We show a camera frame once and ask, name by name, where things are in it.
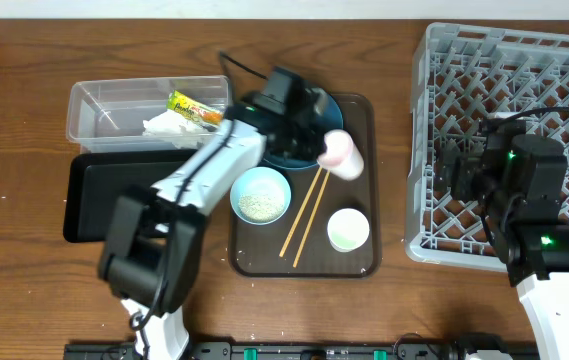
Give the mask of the dark blue plate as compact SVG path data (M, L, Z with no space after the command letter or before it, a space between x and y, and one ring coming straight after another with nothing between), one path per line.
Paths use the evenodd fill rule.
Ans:
M315 114L312 118L311 125L324 133L344 127L342 111L332 95L328 95L328 104L323 114ZM264 155L263 162L269 166L287 171L306 170L318 166L317 160L296 160L268 153Z

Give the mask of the pink cup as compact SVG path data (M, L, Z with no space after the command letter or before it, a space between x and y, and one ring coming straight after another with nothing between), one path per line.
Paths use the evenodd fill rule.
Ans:
M345 181L355 180L363 173L363 157L348 132L331 130L325 134L324 144L325 151L317 158L323 169Z

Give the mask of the light blue bowl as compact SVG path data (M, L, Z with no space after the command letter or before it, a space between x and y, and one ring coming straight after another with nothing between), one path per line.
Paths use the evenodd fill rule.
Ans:
M279 171L255 167L245 171L233 183L230 204L235 215L251 225L267 225L277 221L288 210L292 190Z

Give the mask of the green cup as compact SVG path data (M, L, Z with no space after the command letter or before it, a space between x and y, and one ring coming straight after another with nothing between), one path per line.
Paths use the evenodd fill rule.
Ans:
M354 208L343 208L333 213L327 223L331 246L338 252L354 251L368 240L371 234L367 217Z

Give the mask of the yellow snack wrapper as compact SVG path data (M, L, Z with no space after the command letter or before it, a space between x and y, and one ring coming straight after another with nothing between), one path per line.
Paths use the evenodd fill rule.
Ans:
M179 91L173 91L169 95L167 108L201 126L218 126L223 120L222 112L200 103Z

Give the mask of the white tissue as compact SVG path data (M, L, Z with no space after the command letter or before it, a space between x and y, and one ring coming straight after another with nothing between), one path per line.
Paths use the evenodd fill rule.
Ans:
M143 136L170 142L178 149L196 149L206 140L203 127L172 110L144 120L143 126Z

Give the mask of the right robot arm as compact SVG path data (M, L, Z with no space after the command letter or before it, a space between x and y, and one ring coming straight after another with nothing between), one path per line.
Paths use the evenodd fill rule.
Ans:
M569 223L560 217L568 161L561 142L491 120L479 152L437 152L435 187L475 201L542 359L569 359Z

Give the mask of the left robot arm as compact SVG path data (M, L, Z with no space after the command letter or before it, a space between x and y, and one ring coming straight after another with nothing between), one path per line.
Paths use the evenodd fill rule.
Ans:
M276 67L260 91L226 108L213 139L148 188L120 195L98 276L129 314L139 359L180 359L189 345L182 306L199 271L208 218L233 183L266 156L316 160L341 114L323 88Z

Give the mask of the grey dishwasher rack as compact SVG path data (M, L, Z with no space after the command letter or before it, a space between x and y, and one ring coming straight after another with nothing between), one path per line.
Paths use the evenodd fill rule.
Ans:
M485 239L480 208L435 189L443 145L482 150L479 125L494 112L569 107L569 35L433 23L412 70L412 158L407 178L405 251L416 262L504 271ZM531 133L563 143L568 171L561 218L569 222L569 115L528 121Z

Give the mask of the brown serving tray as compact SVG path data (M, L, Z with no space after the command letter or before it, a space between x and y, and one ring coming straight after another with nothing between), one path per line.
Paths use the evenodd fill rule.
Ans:
M228 257L231 267L246 277L257 278L365 278L381 261L379 201L377 189L374 114L372 105L358 94L335 94L343 115L344 128L353 137L363 156L364 171L353 181L329 177L324 197L315 217L297 268L293 262L323 178L319 177L296 231L283 257L279 252L318 167L287 171L280 169L292 190L287 212L268 225L251 225L231 216ZM360 248L338 252L330 244L327 223L343 208L361 211L368 219L371 234Z

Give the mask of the right wooden chopstick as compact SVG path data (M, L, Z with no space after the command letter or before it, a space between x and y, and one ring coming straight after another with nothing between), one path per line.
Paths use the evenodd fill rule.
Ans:
M311 231L311 229L312 229L312 227L313 227L316 214L317 214L317 212L318 212L318 209L319 209L320 204L321 204L321 202L322 202L322 199L323 199L323 197L324 197L325 189L326 189L326 186L327 186L329 177L330 177L330 172L323 170L321 167L318 168L317 175L315 176L317 179L314 180L312 186L310 187L310 190L311 190L311 193L312 193L312 191L314 190L315 185L316 185L316 183L317 183L317 181L318 181L318 179L319 179L319 176L320 176L322 173L324 174L324 178L323 178L323 180L322 180L320 189L319 189L318 194L317 194L317 197L316 197L316 199L315 199L315 203L313 204L312 211L311 211L311 213L310 213L310 216L309 216L308 222L307 222L307 224L306 224L306 227L305 227L305 230L304 230L302 239L301 239L301 241L300 241L300 245L299 245L299 247L298 247L298 250L297 250L297 253L296 253L294 262L293 262L293 268L297 268L297 267L298 267L298 264L299 264L301 255L302 255L302 253L303 253L303 250L304 250L304 248L305 248L305 245L306 245L308 236L309 236L310 231Z

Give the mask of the clear plastic bin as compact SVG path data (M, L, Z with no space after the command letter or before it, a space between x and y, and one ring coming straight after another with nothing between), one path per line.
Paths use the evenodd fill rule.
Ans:
M66 137L93 153L197 149L213 135L150 133L144 126L167 111L175 91L218 111L230 104L222 75L78 82L71 89Z

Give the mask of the black bin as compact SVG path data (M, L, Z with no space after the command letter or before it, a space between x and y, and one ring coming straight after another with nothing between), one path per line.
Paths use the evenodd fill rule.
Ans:
M128 188L148 188L182 166L193 150L84 153L70 164L64 239L104 240L117 198Z

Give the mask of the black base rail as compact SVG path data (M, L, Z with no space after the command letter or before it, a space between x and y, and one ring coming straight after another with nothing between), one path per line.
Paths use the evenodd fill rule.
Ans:
M417 333L406 333L393 343L236 343L228 341L191 341L183 359L267 360L267 359L368 359L421 360L467 359L484 352L485 359L534 360L537 347L528 343L506 343L486 333L464 334L444 343Z

